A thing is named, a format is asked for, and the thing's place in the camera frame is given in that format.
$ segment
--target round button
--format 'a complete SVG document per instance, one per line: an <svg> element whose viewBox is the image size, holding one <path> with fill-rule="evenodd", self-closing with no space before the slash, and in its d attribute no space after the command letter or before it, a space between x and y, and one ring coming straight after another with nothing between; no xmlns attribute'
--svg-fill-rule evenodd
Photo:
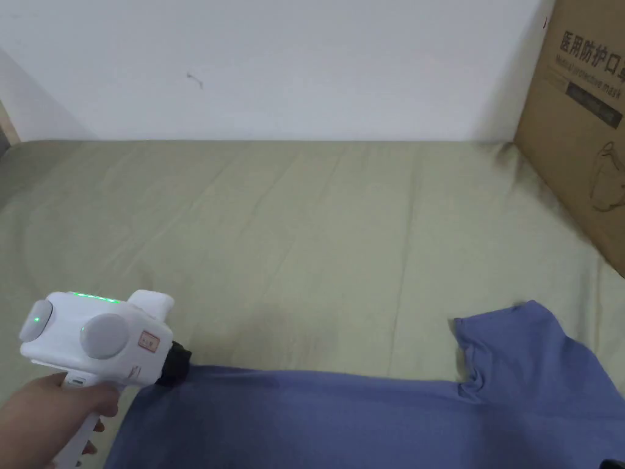
<svg viewBox="0 0 625 469"><path fill-rule="evenodd" d="M117 355L128 343L128 325L119 315L98 315L81 329L80 343L91 358L105 360Z"/></svg>

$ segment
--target t-shirt sleeve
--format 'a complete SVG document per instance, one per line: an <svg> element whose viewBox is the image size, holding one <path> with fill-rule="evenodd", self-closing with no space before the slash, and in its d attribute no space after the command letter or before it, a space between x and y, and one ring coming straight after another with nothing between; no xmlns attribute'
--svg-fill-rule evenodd
<svg viewBox="0 0 625 469"><path fill-rule="evenodd" d="M525 409L612 415L625 401L584 345L567 337L554 315L529 301L456 319L469 379L461 395Z"/></svg>

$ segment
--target wall mark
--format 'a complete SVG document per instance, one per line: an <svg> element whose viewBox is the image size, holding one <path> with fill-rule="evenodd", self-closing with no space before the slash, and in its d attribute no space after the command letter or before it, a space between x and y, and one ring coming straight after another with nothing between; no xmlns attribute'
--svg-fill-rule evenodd
<svg viewBox="0 0 625 469"><path fill-rule="evenodd" d="M187 78L190 80L193 80L194 82L197 83L197 85L199 86L199 88L201 90L204 90L204 82L202 80L200 80L199 78L193 76L191 73L187 72Z"/></svg>

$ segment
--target cardboard box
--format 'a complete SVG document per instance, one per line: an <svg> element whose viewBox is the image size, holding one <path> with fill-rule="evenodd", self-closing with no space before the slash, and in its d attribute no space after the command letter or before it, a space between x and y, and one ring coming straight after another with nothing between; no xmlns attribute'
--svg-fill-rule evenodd
<svg viewBox="0 0 625 469"><path fill-rule="evenodd" d="M559 0L514 138L625 276L625 1Z"/></svg>

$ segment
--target bed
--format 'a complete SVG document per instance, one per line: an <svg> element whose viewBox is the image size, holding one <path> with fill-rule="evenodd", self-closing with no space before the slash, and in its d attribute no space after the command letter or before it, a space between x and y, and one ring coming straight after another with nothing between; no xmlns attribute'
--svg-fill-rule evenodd
<svg viewBox="0 0 625 469"><path fill-rule="evenodd" d="M196 364L427 380L463 379L451 318L535 299L625 391L625 280L511 144L20 144L0 242L0 400L49 373L19 355L34 300L138 288Z"/></svg>

